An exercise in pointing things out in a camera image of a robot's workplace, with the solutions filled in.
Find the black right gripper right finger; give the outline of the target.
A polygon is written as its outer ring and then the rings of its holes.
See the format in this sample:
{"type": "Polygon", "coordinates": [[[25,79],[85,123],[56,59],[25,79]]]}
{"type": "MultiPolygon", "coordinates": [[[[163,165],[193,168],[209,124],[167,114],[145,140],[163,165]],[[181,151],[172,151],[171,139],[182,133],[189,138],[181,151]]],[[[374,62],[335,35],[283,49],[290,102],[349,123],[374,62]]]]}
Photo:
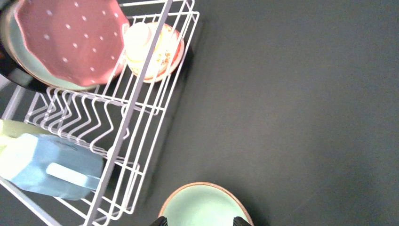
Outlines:
{"type": "Polygon", "coordinates": [[[237,216],[233,219],[233,226],[252,226],[252,225],[249,222],[247,222],[244,218],[237,216]]]}

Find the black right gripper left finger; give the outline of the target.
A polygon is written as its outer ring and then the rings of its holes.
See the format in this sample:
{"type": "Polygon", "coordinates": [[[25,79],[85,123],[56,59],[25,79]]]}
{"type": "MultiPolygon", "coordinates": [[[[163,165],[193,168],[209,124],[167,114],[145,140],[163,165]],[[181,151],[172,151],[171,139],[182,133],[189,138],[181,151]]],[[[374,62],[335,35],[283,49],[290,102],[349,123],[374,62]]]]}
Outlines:
{"type": "Polygon", "coordinates": [[[160,216],[150,226],[168,226],[168,220],[166,217],[160,216]]]}

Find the green glazed small bowl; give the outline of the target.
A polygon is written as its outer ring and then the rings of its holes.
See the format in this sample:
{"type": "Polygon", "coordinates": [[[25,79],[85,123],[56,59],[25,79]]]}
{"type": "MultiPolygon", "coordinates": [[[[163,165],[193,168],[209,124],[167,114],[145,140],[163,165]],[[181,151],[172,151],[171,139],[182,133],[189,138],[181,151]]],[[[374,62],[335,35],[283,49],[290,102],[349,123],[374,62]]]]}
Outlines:
{"type": "Polygon", "coordinates": [[[232,226],[237,216],[254,224],[236,196],[210,182],[189,183],[176,189],[158,216],[166,217],[169,226],[232,226]]]}

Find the white wire dish rack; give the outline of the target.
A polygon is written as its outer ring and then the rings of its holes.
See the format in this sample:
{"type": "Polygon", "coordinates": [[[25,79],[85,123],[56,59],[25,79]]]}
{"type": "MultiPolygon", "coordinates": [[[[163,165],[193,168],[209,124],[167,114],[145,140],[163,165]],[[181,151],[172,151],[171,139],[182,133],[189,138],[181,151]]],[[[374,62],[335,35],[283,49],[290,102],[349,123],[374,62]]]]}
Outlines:
{"type": "Polygon", "coordinates": [[[79,226],[107,226],[132,214],[144,193],[152,153],[164,128],[176,83],[188,60],[200,13],[192,0],[122,2],[133,22],[163,21],[185,42],[181,62],[161,81],[139,81],[124,67],[116,81],[88,92],[40,85],[24,122],[75,142],[105,158],[105,181],[87,198],[68,201],[46,196],[52,211],[79,226]]]}

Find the light blue mug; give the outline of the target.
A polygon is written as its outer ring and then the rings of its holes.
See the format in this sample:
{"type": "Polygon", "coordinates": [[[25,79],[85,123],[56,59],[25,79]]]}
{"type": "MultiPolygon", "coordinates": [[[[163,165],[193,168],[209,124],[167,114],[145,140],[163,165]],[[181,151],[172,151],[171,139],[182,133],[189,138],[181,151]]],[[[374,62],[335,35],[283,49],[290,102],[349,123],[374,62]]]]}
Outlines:
{"type": "Polygon", "coordinates": [[[60,137],[0,137],[0,176],[22,190],[76,201],[97,189],[102,172],[101,155],[60,137]]]}

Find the cream mug green handle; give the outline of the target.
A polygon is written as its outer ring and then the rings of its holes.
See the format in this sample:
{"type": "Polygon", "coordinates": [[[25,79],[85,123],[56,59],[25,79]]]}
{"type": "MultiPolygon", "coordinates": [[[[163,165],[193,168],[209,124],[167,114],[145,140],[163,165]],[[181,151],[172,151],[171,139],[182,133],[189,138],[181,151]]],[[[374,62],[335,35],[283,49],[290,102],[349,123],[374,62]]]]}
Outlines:
{"type": "Polygon", "coordinates": [[[7,144],[14,138],[18,138],[24,133],[29,134],[51,134],[51,132],[37,127],[35,125],[26,124],[14,120],[0,120],[0,152],[2,152],[7,144]]]}

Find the orange floral small bowl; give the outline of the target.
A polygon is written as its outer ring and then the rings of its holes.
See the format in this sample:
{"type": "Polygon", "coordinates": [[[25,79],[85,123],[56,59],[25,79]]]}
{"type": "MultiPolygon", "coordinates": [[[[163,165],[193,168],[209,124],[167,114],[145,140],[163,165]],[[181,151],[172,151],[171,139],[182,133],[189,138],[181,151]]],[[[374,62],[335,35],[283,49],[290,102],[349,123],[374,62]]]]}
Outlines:
{"type": "Polygon", "coordinates": [[[138,22],[124,33],[125,56],[128,67],[139,76],[147,56],[151,59],[144,76],[144,83],[159,82],[170,75],[178,66],[184,54],[184,39],[172,26],[164,24],[153,50],[150,50],[158,23],[138,22]]]}

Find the pink dotted plate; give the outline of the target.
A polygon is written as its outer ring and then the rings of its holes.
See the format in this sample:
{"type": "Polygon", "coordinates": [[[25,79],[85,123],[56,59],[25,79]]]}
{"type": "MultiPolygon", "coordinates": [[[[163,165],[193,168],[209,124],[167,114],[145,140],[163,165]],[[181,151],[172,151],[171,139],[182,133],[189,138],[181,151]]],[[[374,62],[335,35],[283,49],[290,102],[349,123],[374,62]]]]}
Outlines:
{"type": "Polygon", "coordinates": [[[87,87],[123,70],[129,21],[115,0],[20,0],[14,16],[26,49],[57,78],[87,87]]]}

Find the black striped rim dinner plate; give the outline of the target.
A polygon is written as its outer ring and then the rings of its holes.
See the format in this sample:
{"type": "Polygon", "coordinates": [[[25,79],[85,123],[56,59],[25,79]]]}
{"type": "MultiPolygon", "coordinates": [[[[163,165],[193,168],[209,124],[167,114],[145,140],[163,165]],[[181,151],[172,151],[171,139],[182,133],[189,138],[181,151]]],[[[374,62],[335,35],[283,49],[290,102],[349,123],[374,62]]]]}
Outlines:
{"type": "Polygon", "coordinates": [[[47,84],[31,76],[19,63],[12,58],[6,50],[8,43],[5,38],[0,38],[0,73],[9,81],[31,91],[45,93],[47,84]]]}

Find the green flower plate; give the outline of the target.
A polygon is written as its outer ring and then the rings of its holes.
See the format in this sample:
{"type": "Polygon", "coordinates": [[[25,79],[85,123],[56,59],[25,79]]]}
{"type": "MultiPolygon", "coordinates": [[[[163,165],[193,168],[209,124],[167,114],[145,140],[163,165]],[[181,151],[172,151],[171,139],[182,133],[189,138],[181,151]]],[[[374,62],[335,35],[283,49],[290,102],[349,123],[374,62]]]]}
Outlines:
{"type": "Polygon", "coordinates": [[[8,43],[6,50],[12,55],[12,58],[31,76],[47,84],[48,87],[73,91],[85,91],[96,88],[97,85],[82,87],[54,77],[44,65],[26,49],[21,31],[14,17],[15,6],[15,0],[2,0],[0,2],[0,37],[6,39],[8,43]]]}

